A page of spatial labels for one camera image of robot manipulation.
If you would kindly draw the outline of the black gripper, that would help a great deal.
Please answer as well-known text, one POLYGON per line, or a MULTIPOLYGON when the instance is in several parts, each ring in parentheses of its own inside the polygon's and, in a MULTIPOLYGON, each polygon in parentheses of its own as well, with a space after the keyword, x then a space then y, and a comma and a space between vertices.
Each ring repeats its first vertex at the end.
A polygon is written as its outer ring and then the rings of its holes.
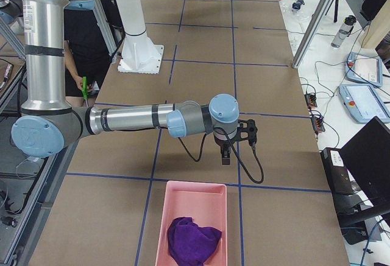
POLYGON ((230 149, 231 146, 234 144, 234 140, 219 139, 216 135, 214 135, 214 141, 220 147, 222 165, 223 166, 230 165, 230 149))

